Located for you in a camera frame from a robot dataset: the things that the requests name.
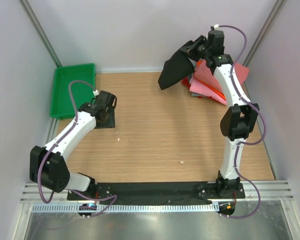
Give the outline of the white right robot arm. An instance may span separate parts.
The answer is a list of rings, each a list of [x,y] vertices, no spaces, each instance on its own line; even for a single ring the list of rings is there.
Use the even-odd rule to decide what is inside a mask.
[[[205,60],[206,66],[221,86],[227,111],[220,121],[220,130],[225,138],[222,166],[214,183],[200,183],[197,188],[202,199],[243,198],[240,163],[244,145],[254,130],[259,106],[245,95],[235,73],[235,64],[225,54],[224,32],[213,27],[207,36],[200,36],[180,48],[190,60]]]

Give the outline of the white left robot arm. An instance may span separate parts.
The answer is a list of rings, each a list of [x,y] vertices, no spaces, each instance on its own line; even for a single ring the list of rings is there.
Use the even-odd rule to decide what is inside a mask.
[[[45,146],[30,151],[29,179],[40,189],[54,193],[70,190],[91,200],[97,193],[96,181],[83,173],[70,172],[66,161],[80,141],[92,130],[114,128],[117,97],[97,92],[91,102],[81,105],[73,120]]]

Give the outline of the black t shirt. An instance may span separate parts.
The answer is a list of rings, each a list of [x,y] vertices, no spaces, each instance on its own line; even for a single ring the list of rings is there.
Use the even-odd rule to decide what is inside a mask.
[[[177,50],[169,60],[164,62],[162,72],[158,79],[161,90],[172,87],[194,72],[195,68],[189,58]]]

